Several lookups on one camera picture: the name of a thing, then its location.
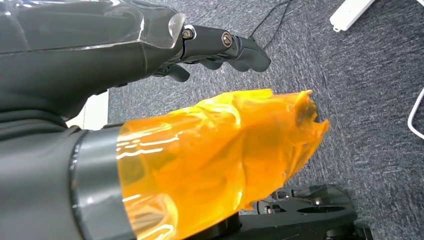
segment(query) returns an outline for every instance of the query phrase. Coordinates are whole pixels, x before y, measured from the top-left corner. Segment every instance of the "black metal base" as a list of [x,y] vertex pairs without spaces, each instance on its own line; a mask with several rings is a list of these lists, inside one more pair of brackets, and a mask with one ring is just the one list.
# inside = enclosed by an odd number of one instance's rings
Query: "black metal base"
[[231,216],[188,240],[373,240],[348,196],[332,186],[279,189],[258,214]]

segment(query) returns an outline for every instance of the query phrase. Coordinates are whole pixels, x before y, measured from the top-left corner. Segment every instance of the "orange plastic wrap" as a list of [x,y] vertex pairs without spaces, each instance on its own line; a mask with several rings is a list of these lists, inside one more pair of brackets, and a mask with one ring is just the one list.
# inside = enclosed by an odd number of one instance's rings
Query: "orange plastic wrap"
[[126,122],[117,164],[137,239],[187,238],[280,188],[329,128],[310,93],[228,92]]

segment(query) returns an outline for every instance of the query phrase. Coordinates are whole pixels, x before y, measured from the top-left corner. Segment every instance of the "screw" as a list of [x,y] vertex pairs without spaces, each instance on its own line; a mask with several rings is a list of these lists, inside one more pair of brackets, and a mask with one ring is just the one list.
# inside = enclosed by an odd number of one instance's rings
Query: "screw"
[[190,29],[185,29],[184,31],[182,31],[182,38],[183,39],[193,38],[193,32]]
[[315,199],[315,205],[317,206],[321,205],[321,200],[319,198]]
[[231,45],[233,44],[233,37],[231,36],[231,34],[227,31],[225,31],[222,34],[222,44],[224,44],[224,46],[226,48],[231,47]]
[[266,206],[264,208],[264,212],[265,212],[265,214],[272,214],[273,213],[273,210],[271,209],[270,206]]

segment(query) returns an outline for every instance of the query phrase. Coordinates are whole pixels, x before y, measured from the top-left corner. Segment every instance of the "transparent plastic cover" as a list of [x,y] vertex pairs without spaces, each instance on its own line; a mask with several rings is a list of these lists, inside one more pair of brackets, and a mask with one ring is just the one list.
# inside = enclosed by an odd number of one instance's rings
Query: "transparent plastic cover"
[[0,54],[132,42],[170,49],[185,20],[138,0],[0,0]]

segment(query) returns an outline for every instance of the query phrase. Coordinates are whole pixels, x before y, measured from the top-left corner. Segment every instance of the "gray carpet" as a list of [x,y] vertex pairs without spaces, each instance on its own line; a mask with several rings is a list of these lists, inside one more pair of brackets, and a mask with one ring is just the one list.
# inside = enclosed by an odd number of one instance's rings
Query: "gray carpet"
[[[186,83],[149,78],[114,88],[109,122],[164,114],[222,92],[311,89],[331,128],[308,165],[288,186],[335,184],[349,193],[376,240],[424,239],[424,141],[407,128],[424,87],[424,7],[415,0],[377,0],[347,32],[330,16],[344,0],[293,0],[266,49],[265,73],[186,66]],[[247,37],[277,0],[160,0],[188,23]],[[277,28],[283,7],[258,30],[261,44]],[[424,112],[415,122],[424,132]]]

